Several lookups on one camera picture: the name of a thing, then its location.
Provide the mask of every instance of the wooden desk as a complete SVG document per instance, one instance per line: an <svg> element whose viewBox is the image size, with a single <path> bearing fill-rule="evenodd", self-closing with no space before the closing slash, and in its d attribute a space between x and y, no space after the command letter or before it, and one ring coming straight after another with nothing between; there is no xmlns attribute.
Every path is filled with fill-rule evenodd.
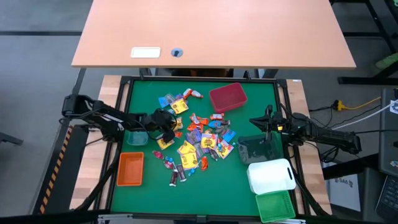
<svg viewBox="0 0 398 224"><path fill-rule="evenodd" d="M131 58L133 47L160 57ZM356 67L329 0L95 0L72 65Z"/></svg>
<svg viewBox="0 0 398 224"><path fill-rule="evenodd" d="M115 106L120 80L121 76L106 75L104 77L98 99L103 100L107 105ZM287 84L292 111L308 115L307 102L305 100L302 82L300 80L287 80ZM126 91L123 93L121 100L121 108L124 108L124 104L126 103L127 88L125 88L125 90ZM283 99L283 91L281 88L279 94L281 99ZM93 132L89 134L87 141L90 142L100 137L100 132ZM103 141L86 147L81 161L70 208L76 208L79 206L99 181L105 147L106 143ZM115 148L114 144L109 161L113 160ZM299 148L306 186L322 208L328 213L331 213L325 181L323 180L322 168L318 158L318 151L309 144L305 144ZM104 208L105 206L108 187L108 184L104 187L102 200L100 201L99 206L100 208ZM296 198L298 201L298 211L303 213L303 203L299 189L296 189Z"/></svg>

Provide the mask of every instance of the orange bin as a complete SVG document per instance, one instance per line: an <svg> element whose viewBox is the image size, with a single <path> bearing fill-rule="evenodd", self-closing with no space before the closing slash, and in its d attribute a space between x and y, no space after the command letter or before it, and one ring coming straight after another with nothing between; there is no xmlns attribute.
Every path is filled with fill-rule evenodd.
<svg viewBox="0 0 398 224"><path fill-rule="evenodd" d="M144 169L143 152L122 152L119 160L118 186L140 186Z"/></svg>

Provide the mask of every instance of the blue candy wrapper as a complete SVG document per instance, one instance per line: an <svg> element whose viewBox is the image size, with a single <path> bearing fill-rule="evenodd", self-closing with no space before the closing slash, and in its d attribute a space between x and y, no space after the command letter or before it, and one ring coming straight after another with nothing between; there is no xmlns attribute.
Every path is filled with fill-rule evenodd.
<svg viewBox="0 0 398 224"><path fill-rule="evenodd" d="M234 138L234 136L236 135L236 132L234 132L234 131L232 131L232 130L227 130L227 132L225 132L224 134L223 134L223 139L226 141L226 142L230 142L230 140L232 140L232 138Z"/></svg>
<svg viewBox="0 0 398 224"><path fill-rule="evenodd" d="M166 98L164 97L159 97L159 103L162 108L165 108L167 105L169 105L169 102L167 102Z"/></svg>
<svg viewBox="0 0 398 224"><path fill-rule="evenodd" d="M221 121L212 121L208 125L211 128L220 128L221 127Z"/></svg>

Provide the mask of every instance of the clear plastic container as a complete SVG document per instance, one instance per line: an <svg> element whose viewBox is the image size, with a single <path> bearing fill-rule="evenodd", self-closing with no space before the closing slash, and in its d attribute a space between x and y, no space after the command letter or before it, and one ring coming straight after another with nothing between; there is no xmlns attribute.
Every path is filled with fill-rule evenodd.
<svg viewBox="0 0 398 224"><path fill-rule="evenodd" d="M145 131L130 132L127 143L132 146L145 146L148 143L148 134Z"/></svg>
<svg viewBox="0 0 398 224"><path fill-rule="evenodd" d="M216 113L224 113L243 106L248 98L240 83L232 83L210 90L210 101Z"/></svg>

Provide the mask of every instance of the metal stand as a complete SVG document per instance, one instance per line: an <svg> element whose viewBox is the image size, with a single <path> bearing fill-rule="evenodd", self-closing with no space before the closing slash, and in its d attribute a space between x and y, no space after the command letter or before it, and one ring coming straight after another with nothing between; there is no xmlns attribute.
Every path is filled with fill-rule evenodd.
<svg viewBox="0 0 398 224"><path fill-rule="evenodd" d="M376 11L372 7L372 4L369 0L331 0L331 4L335 2L341 3L363 3L366 4L374 23L377 25L379 32L343 32L345 37L381 37L386 41L386 44L391 51L391 53L395 53L396 49L391 42L391 39L383 27L379 16ZM394 20L398 23L398 16L395 14L391 4L392 1L384 0L387 5L390 13L392 14ZM398 78L388 78L390 75L398 71L398 62L393 63L383 71L379 72L373 77L338 77L337 81L339 84L355 84L355 85L398 85Z"/></svg>

